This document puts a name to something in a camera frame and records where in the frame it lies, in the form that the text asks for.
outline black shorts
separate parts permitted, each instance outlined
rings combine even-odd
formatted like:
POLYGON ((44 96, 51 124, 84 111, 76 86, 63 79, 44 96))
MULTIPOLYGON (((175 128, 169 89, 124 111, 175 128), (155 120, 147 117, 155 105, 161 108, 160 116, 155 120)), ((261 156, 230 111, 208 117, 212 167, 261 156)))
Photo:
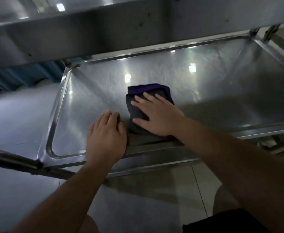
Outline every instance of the black shorts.
POLYGON ((268 232, 258 220, 245 209, 232 209, 217 213, 206 219, 183 225, 183 233, 188 232, 268 232))

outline finger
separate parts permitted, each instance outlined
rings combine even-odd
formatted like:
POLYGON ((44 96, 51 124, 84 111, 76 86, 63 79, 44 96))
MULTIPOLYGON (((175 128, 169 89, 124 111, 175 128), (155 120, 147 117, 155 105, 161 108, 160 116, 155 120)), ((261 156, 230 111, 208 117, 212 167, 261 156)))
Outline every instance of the finger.
POLYGON ((165 104, 171 104, 170 101, 166 100, 165 98, 163 98, 162 96, 160 96, 159 94, 155 95, 157 99, 159 99, 161 102, 165 103, 165 104))
POLYGON ((108 123, 108 120, 109 120, 109 117, 110 117, 111 113, 112 112, 110 110, 107 110, 105 112, 105 114, 103 114, 103 116, 102 116, 102 118, 100 120, 99 126, 105 126, 108 123))
POLYGON ((135 96, 135 100, 136 100, 137 102, 139 102, 140 104, 144 104, 144 105, 150 104, 149 101, 144 100, 144 99, 142 99, 141 97, 138 97, 138 96, 135 96))
POLYGON ((108 120, 108 125, 113 126, 116 129, 116 124, 117 124, 117 117, 119 116, 118 112, 113 113, 108 120))
POLYGON ((125 141, 127 141, 126 128, 122 122, 118 124, 118 132, 125 139, 125 141))
POLYGON ((138 102, 135 101, 131 101, 131 104, 135 107, 138 107, 143 113, 145 113, 146 115, 148 114, 148 109, 149 107, 147 105, 144 104, 140 104, 138 102))
POLYGON ((103 117, 104 114, 101 114, 100 115, 100 118, 93 124, 93 129, 97 129, 99 124, 100 124, 100 121, 101 121, 101 118, 103 117))
POLYGON ((151 96, 150 94, 148 94, 147 92, 143 93, 144 97, 146 99, 148 99, 149 101, 153 102, 153 103, 158 103, 159 100, 157 100, 155 97, 151 96))
POLYGON ((88 130, 88 134, 87 134, 87 138, 89 138, 93 132, 93 126, 94 124, 91 126, 91 128, 88 130))
POLYGON ((140 118, 134 118, 132 121, 141 128, 149 131, 149 121, 140 118))

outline cleaning cloth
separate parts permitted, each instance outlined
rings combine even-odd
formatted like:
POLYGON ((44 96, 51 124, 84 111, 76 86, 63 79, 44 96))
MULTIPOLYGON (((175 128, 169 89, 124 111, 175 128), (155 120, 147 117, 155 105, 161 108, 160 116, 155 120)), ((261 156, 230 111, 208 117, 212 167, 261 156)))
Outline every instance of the cleaning cloth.
POLYGON ((136 101, 135 95, 141 97, 142 99, 147 100, 143 96, 144 92, 147 92, 148 94, 150 94, 151 96, 154 96, 154 97, 155 97, 156 94, 159 94, 160 96, 162 96, 166 100, 170 101, 172 104, 174 104, 174 103, 173 103, 173 100, 171 98, 170 88, 168 86, 164 86, 164 85, 160 85, 160 84, 155 83, 155 84, 128 87, 128 94, 126 95, 126 104, 127 104, 127 108, 128 108, 129 114, 130 114, 128 130, 130 132, 136 133, 136 134, 150 135, 152 133, 141 128, 140 126, 136 125, 132 121, 133 118, 141 118, 141 119, 149 121, 149 118, 145 113, 143 113, 139 108, 137 108, 137 107, 135 107, 131 104, 131 101, 136 101))

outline leg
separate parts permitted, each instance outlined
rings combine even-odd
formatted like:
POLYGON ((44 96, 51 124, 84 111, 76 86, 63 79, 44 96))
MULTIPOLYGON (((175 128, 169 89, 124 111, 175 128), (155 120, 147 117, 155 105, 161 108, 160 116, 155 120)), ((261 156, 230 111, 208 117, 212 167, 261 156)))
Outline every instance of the leg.
POLYGON ((213 215, 230 209, 241 208, 233 195, 222 185, 218 188, 213 205, 213 215))
POLYGON ((99 228, 97 227, 95 221, 89 215, 86 215, 79 233, 99 233, 99 232, 100 232, 99 228))

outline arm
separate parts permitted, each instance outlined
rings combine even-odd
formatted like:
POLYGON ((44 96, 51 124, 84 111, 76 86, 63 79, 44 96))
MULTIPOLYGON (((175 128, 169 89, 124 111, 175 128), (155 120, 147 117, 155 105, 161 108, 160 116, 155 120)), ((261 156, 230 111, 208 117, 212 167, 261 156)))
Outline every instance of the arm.
POLYGON ((12 231, 78 232, 90 204, 114 163, 126 149, 126 130, 118 113, 107 111, 88 132, 86 164, 12 231))
POLYGON ((144 93, 136 97, 149 121, 137 125, 172 135, 197 153, 240 205, 273 232, 284 232, 284 159, 191 120, 169 101, 144 93))

